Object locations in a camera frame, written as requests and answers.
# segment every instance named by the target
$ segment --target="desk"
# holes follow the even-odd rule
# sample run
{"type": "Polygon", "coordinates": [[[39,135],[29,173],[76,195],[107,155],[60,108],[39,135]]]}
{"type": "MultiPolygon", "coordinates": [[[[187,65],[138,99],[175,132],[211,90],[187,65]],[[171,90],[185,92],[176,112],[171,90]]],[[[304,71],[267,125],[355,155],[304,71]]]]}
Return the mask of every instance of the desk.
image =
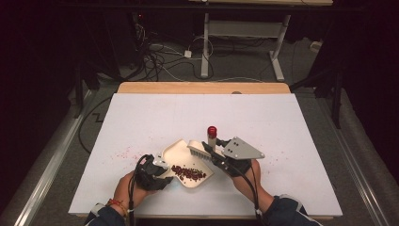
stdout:
{"type": "MultiPolygon", "coordinates": [[[[265,153],[262,184],[272,195],[295,196],[313,217],[342,215],[294,94],[285,84],[265,83],[121,84],[69,213],[84,215],[95,203],[106,202],[141,155],[162,152],[180,138],[205,140],[209,125],[218,128],[220,138],[238,136],[265,153]],[[237,91],[243,94],[230,94],[237,91]]],[[[207,165],[214,175],[200,186],[187,188],[173,180],[147,198],[135,216],[254,218],[252,202],[224,172],[207,165]]]]}
{"type": "MultiPolygon", "coordinates": [[[[212,3],[242,3],[258,5],[305,5],[307,7],[331,6],[332,0],[208,0],[207,5],[212,3]]],[[[255,37],[255,38],[277,38],[277,44],[274,51],[269,52],[271,64],[273,66],[276,78],[283,82],[284,75],[279,65],[279,50],[284,41],[285,33],[290,22],[291,15],[285,15],[281,23],[261,23],[261,22],[237,22],[237,21],[216,21],[209,19],[209,13],[205,13],[204,32],[203,32],[203,54],[201,62],[201,77],[208,77],[209,64],[209,36],[227,36],[227,37],[255,37]]]]}

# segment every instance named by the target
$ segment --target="white tabletop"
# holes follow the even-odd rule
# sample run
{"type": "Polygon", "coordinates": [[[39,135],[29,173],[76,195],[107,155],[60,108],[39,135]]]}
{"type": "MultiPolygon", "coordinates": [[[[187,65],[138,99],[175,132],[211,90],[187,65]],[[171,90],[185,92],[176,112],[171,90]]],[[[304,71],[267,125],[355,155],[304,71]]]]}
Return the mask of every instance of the white tabletop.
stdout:
{"type": "MultiPolygon", "coordinates": [[[[138,158],[179,139],[240,137],[266,155],[262,184],[301,200],[311,216],[341,216],[340,205],[294,94],[115,94],[69,213],[87,214],[112,198],[138,158]]],[[[214,175],[195,188],[173,180],[135,211],[138,218],[253,218],[252,202],[210,163],[214,175]]]]}

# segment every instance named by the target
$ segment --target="bracelet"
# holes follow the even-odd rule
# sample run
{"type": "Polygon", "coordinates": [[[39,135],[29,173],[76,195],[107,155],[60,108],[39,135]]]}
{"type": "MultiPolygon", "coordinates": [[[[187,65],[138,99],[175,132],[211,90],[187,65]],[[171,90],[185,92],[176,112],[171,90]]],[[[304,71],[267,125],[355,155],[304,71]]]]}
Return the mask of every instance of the bracelet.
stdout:
{"type": "Polygon", "coordinates": [[[127,210],[126,210],[126,208],[122,205],[122,202],[123,202],[123,201],[117,201],[117,200],[109,199],[108,202],[106,203],[106,205],[109,206],[109,205],[115,204],[115,205],[119,206],[120,209],[123,210],[123,213],[124,213],[124,216],[123,216],[123,217],[128,217],[128,215],[127,215],[127,210]]]}

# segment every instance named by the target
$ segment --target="person's right hand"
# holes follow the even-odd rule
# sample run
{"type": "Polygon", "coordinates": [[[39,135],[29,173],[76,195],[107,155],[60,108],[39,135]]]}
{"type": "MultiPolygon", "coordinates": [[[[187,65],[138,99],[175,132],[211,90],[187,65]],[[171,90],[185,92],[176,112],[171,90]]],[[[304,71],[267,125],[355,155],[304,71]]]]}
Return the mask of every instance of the person's right hand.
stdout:
{"type": "MultiPolygon", "coordinates": [[[[252,159],[251,164],[251,169],[249,169],[245,175],[251,182],[253,188],[258,193],[258,202],[260,205],[260,209],[262,210],[262,212],[265,212],[269,208],[270,204],[273,202],[274,198],[269,193],[267,193],[261,185],[261,166],[258,160],[252,159]]],[[[247,181],[242,176],[232,177],[231,179],[237,190],[239,190],[249,200],[255,202],[253,192],[247,181]]]]}

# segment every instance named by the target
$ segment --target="blue sleeve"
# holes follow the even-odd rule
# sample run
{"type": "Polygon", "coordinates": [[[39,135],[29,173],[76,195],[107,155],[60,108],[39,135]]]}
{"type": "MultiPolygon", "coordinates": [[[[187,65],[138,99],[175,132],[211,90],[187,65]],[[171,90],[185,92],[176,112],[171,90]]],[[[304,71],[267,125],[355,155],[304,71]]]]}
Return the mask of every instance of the blue sleeve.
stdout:
{"type": "Polygon", "coordinates": [[[288,195],[276,196],[263,213],[263,222],[269,226],[321,226],[309,218],[302,203],[288,195]]]}
{"type": "Polygon", "coordinates": [[[96,204],[88,214],[85,226],[124,226],[124,218],[112,207],[96,204]]]}

